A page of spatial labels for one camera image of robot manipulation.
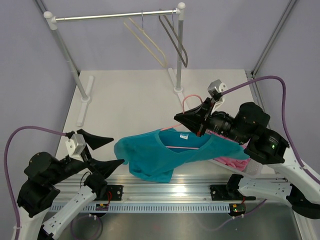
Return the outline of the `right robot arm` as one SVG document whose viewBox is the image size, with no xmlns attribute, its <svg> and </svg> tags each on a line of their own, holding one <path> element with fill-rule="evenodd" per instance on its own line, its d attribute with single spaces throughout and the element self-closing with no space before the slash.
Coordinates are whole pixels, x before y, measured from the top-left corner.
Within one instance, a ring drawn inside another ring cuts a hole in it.
<svg viewBox="0 0 320 240">
<path fill-rule="evenodd" d="M 293 147 L 274 130 L 268 129 L 270 116 L 254 102 L 240 105 L 235 117 L 223 111 L 213 111 L 214 103 L 207 98 L 201 105 L 178 113 L 174 120 L 196 136 L 206 131 L 223 136 L 240 145 L 250 159 L 279 172 L 287 182 L 253 180 L 232 174 L 225 190 L 229 198 L 264 198 L 281 202 L 308 219 L 320 218 L 320 185 L 299 166 L 290 154 Z"/>
</svg>

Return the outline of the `teal t shirt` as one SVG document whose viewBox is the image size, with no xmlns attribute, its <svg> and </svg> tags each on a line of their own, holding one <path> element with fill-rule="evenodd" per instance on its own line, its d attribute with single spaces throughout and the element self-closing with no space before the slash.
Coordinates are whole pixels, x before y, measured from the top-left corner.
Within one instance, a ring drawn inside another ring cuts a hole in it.
<svg viewBox="0 0 320 240">
<path fill-rule="evenodd" d="M 214 134 L 198 137 L 173 128 L 121 138 L 114 145 L 114 154 L 124 160 L 133 176 L 156 183 L 170 182 L 174 169 L 183 164 L 220 157 L 249 159 L 236 142 Z"/>
</svg>

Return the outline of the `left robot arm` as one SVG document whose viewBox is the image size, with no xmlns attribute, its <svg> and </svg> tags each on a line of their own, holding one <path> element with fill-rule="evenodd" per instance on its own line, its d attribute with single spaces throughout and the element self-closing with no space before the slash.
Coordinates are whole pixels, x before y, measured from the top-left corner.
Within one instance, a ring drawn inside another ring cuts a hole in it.
<svg viewBox="0 0 320 240">
<path fill-rule="evenodd" d="M 17 197 L 18 220 L 12 237 L 14 240 L 56 240 L 89 203 L 114 199 L 118 188 L 108 185 L 107 178 L 124 160 L 99 161 L 90 153 L 114 139 L 93 135 L 83 129 L 63 133 L 62 136 L 67 138 L 67 156 L 58 160 L 48 152 L 39 152 L 24 170 L 27 181 Z M 56 185 L 85 169 L 90 174 L 78 192 L 54 216 L 44 221 L 60 194 Z"/>
</svg>

